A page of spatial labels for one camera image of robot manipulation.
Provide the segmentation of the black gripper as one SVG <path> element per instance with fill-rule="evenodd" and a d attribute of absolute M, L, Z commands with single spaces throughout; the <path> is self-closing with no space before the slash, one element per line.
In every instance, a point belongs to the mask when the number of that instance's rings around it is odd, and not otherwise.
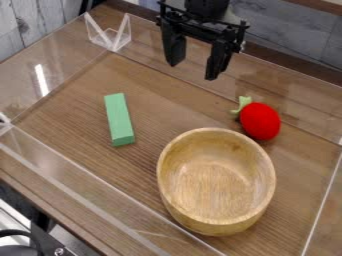
<path fill-rule="evenodd" d="M 205 79 L 213 81 L 226 71 L 234 53 L 245 48 L 249 21 L 237 16 L 231 0 L 158 0 L 161 6 L 165 57 L 171 66 L 186 58 L 186 37 L 214 42 Z"/>

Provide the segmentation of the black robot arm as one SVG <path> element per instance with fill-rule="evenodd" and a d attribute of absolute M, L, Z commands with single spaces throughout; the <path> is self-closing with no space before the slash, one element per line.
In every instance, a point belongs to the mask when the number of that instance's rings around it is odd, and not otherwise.
<path fill-rule="evenodd" d="M 166 61 L 177 66 L 186 59 L 187 38 L 211 45 L 205 79 L 213 81 L 226 71 L 234 53 L 245 49 L 249 22 L 230 8 L 230 0 L 159 0 L 159 16 Z"/>

